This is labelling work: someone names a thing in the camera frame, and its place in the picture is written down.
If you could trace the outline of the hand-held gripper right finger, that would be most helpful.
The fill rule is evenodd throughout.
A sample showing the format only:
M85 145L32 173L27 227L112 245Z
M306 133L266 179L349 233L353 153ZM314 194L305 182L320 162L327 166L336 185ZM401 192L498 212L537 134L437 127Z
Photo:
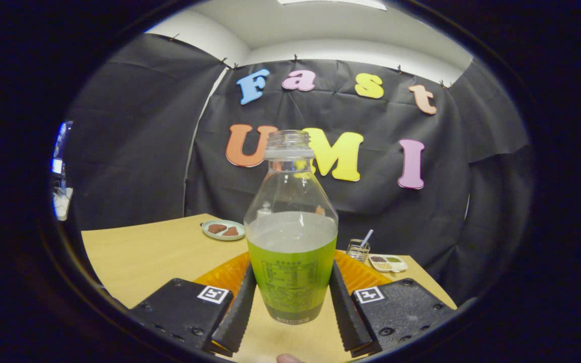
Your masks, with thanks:
M391 281L342 251L336 251L329 287L343 347L352 357L403 349L456 313L417 281Z

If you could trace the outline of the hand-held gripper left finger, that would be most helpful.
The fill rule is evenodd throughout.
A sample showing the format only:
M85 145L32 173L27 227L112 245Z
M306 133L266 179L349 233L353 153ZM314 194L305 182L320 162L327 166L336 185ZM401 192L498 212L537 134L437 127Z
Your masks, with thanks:
M171 279L131 312L145 328L175 344L231 356L240 349L255 287L246 252L192 282Z

